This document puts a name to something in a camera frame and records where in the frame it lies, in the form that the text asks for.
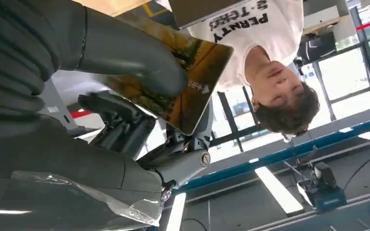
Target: metal rod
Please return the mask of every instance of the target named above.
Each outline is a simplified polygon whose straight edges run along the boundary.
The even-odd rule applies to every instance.
[[[211,231],[211,200],[208,200],[208,231]]]
[[[362,22],[361,22],[361,18],[359,17],[357,7],[352,8],[350,12],[351,12],[352,19],[354,21],[354,25],[356,27],[360,26]],[[370,72],[370,44],[369,44],[367,33],[365,32],[364,29],[362,29],[362,30],[358,30],[357,34],[358,34],[358,38],[361,43],[362,56],[365,57],[365,61],[366,61],[365,65],[367,66]]]
[[[253,117],[254,124],[259,124],[259,120],[256,117],[256,114],[254,113],[253,105],[251,104],[251,100],[249,99],[248,91],[246,90],[246,86],[242,87],[243,93],[245,94],[246,101],[248,102],[249,110],[251,113],[251,116]]]
[[[291,170],[293,170],[295,173],[299,174],[301,177],[305,178],[304,175],[299,172],[295,167],[291,166],[289,163],[287,163],[286,161],[283,161],[283,163],[285,165],[287,165],[287,167],[289,167]]]
[[[357,221],[366,229],[370,229],[370,226],[365,223],[363,220],[361,220],[360,218],[357,218]]]
[[[321,73],[320,65],[318,65],[318,62],[313,63],[313,68],[314,68],[314,71],[316,72],[317,79],[318,79],[318,81],[320,83],[320,86],[321,86],[321,89],[323,91],[324,99],[327,103],[328,111],[330,112],[330,119],[331,119],[331,121],[337,120],[337,117],[335,116],[334,111],[332,109],[332,105],[331,105],[331,101],[330,101],[330,98],[329,98],[328,93],[327,93],[327,89],[324,85],[323,74]]]
[[[226,119],[230,126],[230,130],[232,131],[232,133],[237,132],[238,127],[236,126],[236,122],[235,122],[235,119],[233,118],[232,110],[230,110],[229,102],[227,101],[225,93],[218,91],[218,96],[222,103],[222,107],[224,109]],[[242,143],[240,142],[239,138],[236,138],[236,142],[238,143],[240,152],[242,153],[243,148],[242,148]]]

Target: black lettering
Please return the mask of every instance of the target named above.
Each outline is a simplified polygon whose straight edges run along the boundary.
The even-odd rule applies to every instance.
[[[257,18],[256,17],[249,18],[248,20],[251,21],[251,25],[252,26],[259,24],[259,21],[257,21]]]
[[[267,17],[267,14],[264,13],[262,18],[259,18],[259,23],[267,23],[269,21],[269,18]]]
[[[215,18],[213,21],[211,21],[209,26],[211,27],[211,31],[216,29],[219,26],[219,18]]]
[[[242,14],[240,15],[240,17],[246,17],[246,16],[249,16],[250,15],[250,12],[246,9],[246,7],[242,7]]]
[[[219,24],[225,25],[226,23],[230,23],[230,17],[228,13],[225,13],[224,15],[219,16]]]
[[[230,32],[232,32],[232,30],[228,30],[228,29],[226,29],[226,28],[222,28],[222,31],[224,32],[224,33],[222,34],[222,36],[223,36],[223,37],[226,37],[226,35],[228,35],[228,34],[230,34]]]
[[[229,27],[232,29],[232,30],[236,30],[236,28],[239,28],[240,29],[240,24],[239,23],[235,23],[235,24],[230,24]]]
[[[247,20],[240,21],[240,25],[242,26],[242,28],[249,28],[250,27],[250,24]]]
[[[231,13],[230,13],[230,19],[232,19],[232,20],[236,20],[236,19],[238,19],[239,18],[239,12],[238,11],[232,11]]]
[[[267,0],[259,0],[259,1],[257,1],[257,8],[259,10],[267,9]]]
[[[216,33],[213,34],[213,37],[215,38],[215,43],[218,43],[219,41],[223,39],[221,36],[217,35]]]

